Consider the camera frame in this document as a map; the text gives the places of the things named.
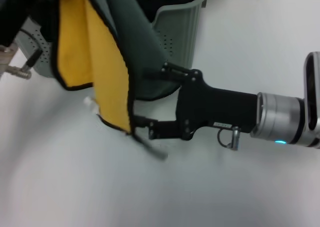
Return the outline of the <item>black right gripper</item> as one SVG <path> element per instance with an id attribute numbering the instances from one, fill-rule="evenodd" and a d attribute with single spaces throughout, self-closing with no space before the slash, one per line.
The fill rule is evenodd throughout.
<path id="1" fill-rule="evenodd" d="M 148 138 L 192 139 L 202 127 L 224 124 L 224 129 L 240 128 L 250 133 L 257 123 L 256 94 L 219 89 L 209 86 L 200 70 L 190 70 L 165 62 L 160 70 L 145 70 L 148 80 L 181 83 L 176 104 L 175 121 L 159 121 L 134 116 L 137 127 L 148 128 Z"/>

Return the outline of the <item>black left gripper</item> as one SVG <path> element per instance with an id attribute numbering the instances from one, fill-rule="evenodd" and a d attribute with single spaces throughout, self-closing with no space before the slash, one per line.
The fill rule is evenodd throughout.
<path id="1" fill-rule="evenodd" d="M 36 0 L 0 0 L 0 44 L 10 46 Z"/>

